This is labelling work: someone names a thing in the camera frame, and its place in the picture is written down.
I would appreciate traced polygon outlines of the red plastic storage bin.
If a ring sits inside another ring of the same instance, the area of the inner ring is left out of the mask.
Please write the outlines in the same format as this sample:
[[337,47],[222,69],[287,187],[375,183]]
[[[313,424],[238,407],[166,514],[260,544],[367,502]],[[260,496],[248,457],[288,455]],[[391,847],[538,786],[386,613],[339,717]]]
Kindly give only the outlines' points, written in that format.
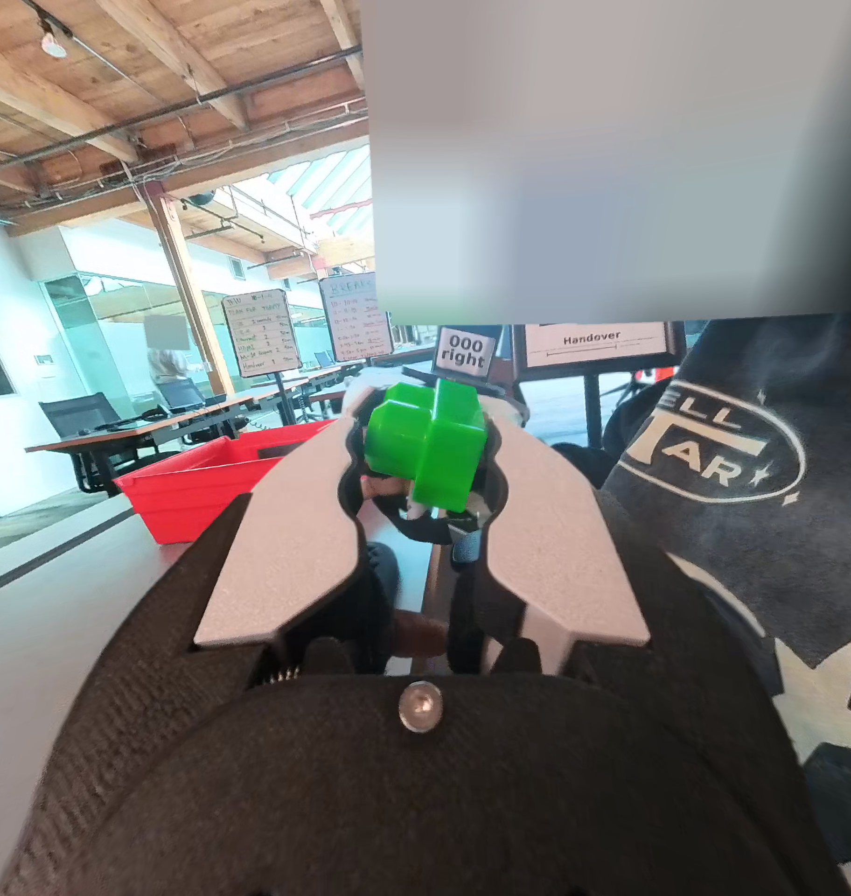
[[114,484],[158,545],[191,543],[237,496],[330,425],[325,420],[223,435],[118,476]]

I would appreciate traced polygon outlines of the wooden office desk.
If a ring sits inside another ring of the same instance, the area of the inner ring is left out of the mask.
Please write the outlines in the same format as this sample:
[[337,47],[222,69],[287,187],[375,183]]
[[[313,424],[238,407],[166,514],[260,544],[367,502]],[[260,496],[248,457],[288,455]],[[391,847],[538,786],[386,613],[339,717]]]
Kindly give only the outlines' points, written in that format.
[[132,420],[107,428],[59,438],[55,442],[25,448],[26,454],[52,453],[67,456],[77,487],[84,494],[119,494],[117,480],[129,470],[164,459],[160,447],[180,442],[200,432],[236,438],[235,420],[243,412],[258,409],[260,400],[238,393],[215,405],[170,414],[161,420]]

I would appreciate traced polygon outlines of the black office chair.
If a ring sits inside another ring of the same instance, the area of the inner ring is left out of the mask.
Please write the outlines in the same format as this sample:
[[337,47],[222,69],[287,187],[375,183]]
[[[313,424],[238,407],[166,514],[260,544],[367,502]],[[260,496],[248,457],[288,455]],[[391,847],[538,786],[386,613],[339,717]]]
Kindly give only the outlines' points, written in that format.
[[158,391],[172,414],[182,414],[206,407],[206,399],[195,383],[188,378],[160,383]]
[[[39,409],[50,422],[61,442],[79,438],[98,440],[112,434],[109,425],[120,424],[118,412],[102,392],[72,399],[39,402]],[[115,497],[119,489],[114,479],[134,469],[140,461],[137,442],[116,439],[102,447],[70,447],[57,450],[72,463],[78,489],[87,495]]]

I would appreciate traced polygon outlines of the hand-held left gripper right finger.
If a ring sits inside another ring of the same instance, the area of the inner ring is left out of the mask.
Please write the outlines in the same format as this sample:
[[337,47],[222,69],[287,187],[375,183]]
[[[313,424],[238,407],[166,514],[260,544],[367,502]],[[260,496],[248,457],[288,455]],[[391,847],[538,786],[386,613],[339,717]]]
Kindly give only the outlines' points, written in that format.
[[505,487],[483,530],[487,584],[524,605],[513,625],[559,675],[576,643],[643,647],[650,639],[596,491],[576,466],[504,418],[491,457]]

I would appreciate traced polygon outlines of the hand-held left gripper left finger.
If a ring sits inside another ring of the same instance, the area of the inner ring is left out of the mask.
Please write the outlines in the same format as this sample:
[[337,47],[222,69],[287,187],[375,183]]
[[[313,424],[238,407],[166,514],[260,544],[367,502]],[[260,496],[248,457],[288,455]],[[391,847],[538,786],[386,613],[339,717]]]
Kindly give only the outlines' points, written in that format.
[[274,643],[361,570],[361,436],[356,419],[338,418],[252,488],[197,647]]

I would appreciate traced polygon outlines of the green cross-shaped plastic block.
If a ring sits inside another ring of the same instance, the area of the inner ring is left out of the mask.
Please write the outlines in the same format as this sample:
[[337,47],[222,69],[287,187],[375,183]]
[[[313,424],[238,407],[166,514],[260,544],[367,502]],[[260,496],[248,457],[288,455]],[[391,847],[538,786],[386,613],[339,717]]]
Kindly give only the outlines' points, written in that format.
[[411,482],[414,502],[462,513],[486,443],[474,386],[449,379],[433,387],[397,383],[371,413],[364,460],[375,473]]

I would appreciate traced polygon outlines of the handwritten whiteboard sign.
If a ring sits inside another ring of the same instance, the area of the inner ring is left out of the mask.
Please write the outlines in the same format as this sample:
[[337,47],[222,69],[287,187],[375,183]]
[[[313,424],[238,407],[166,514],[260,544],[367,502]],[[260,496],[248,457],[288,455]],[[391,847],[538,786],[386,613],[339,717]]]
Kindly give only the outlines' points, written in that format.
[[301,367],[283,289],[270,288],[224,297],[221,307],[240,376],[252,379]]
[[388,314],[378,307],[375,273],[342,274],[319,280],[333,356],[351,363],[394,351]]

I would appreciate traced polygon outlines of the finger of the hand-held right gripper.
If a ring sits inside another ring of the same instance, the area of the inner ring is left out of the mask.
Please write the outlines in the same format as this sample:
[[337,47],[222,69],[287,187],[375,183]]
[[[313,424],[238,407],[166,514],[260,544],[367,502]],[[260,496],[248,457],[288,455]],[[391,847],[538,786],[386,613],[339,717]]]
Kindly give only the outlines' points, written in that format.
[[396,380],[349,380],[342,396],[342,418],[368,420]]
[[521,402],[506,396],[481,396],[481,408],[486,418],[492,421],[507,420],[516,427],[524,427],[530,419],[530,411]]

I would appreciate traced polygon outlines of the wooden support post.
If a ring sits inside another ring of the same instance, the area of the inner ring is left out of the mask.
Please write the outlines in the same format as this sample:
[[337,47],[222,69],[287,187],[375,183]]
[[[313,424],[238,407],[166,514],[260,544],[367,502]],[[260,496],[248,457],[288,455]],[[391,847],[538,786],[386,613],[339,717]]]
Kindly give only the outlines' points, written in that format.
[[196,281],[176,203],[159,181],[138,187],[166,256],[174,285],[181,298],[211,390],[231,397],[232,378],[219,345],[209,309]]

